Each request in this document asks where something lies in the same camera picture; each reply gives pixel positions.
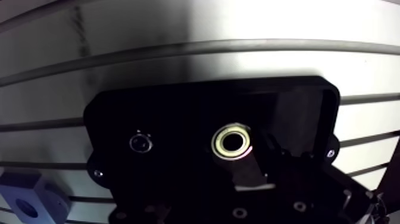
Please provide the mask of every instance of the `small round hole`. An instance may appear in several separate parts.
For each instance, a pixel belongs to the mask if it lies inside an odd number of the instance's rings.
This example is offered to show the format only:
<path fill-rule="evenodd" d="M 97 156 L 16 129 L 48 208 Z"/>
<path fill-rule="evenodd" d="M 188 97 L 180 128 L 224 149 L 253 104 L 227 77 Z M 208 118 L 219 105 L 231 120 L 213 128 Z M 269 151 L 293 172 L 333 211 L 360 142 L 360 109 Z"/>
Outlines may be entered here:
<path fill-rule="evenodd" d="M 235 208 L 232 211 L 232 215 L 237 219 L 244 219 L 247 217 L 247 210 L 244 208 Z"/>
<path fill-rule="evenodd" d="M 122 211 L 118 212 L 115 216 L 117 219 L 125 219 L 127 217 L 126 213 Z"/>
<path fill-rule="evenodd" d="M 299 212 L 305 212 L 307 209 L 307 205 L 301 201 L 297 201 L 293 204 L 293 208 Z"/>
<path fill-rule="evenodd" d="M 32 218 L 37 218 L 39 216 L 36 209 L 33 206 L 31 206 L 27 201 L 17 199 L 15 202 L 18 208 L 27 216 Z"/>
<path fill-rule="evenodd" d="M 228 151 L 236 151 L 242 147 L 243 138 L 238 133 L 231 133 L 222 140 L 222 145 Z"/>

